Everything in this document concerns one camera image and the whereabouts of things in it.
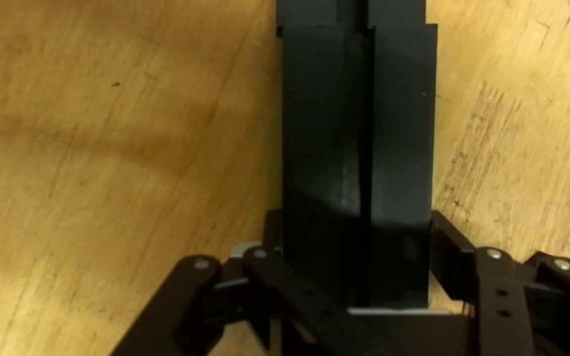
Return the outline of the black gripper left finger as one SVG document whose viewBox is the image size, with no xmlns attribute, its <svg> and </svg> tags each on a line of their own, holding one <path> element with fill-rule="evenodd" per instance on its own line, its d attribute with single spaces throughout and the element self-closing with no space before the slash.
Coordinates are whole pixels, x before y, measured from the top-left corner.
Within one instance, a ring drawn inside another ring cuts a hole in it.
<svg viewBox="0 0 570 356">
<path fill-rule="evenodd" d="M 267 352 L 388 356 L 349 309 L 283 259 L 283 216 L 265 214 L 263 239 L 226 263 L 188 255 L 164 277 L 111 356 L 208 356 L 224 330 L 248 322 Z"/>
</svg>

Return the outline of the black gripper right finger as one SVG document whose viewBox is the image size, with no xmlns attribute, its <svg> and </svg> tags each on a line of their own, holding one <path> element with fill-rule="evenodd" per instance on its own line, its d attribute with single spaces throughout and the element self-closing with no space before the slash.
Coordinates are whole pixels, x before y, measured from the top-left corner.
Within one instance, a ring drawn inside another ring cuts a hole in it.
<svg viewBox="0 0 570 356">
<path fill-rule="evenodd" d="M 517 261 L 477 247 L 442 212 L 430 235 L 438 283 L 473 307 L 479 356 L 570 356 L 570 257 L 535 251 Z"/>
</svg>

